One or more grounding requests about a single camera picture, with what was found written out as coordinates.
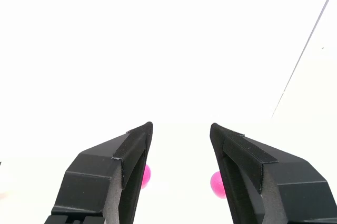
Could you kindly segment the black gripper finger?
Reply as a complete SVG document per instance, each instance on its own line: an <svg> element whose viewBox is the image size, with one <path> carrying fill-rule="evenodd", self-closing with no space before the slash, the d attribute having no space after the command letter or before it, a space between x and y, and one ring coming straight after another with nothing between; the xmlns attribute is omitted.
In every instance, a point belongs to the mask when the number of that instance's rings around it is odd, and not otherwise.
<svg viewBox="0 0 337 224"><path fill-rule="evenodd" d="M152 133L149 121L79 153L64 174L51 222L133 224Z"/></svg>
<svg viewBox="0 0 337 224"><path fill-rule="evenodd" d="M336 223L326 179L306 160L213 123L233 223Z"/></svg>

